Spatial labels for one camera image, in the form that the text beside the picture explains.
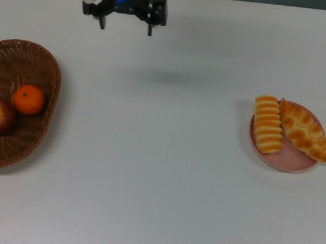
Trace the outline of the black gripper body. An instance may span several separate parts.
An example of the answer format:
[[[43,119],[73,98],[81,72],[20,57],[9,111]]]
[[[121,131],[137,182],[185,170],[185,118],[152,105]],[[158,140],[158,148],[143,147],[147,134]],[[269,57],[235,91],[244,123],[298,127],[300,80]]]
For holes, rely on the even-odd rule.
[[[118,12],[128,15],[147,17],[147,8],[144,0],[101,0],[104,11]]]

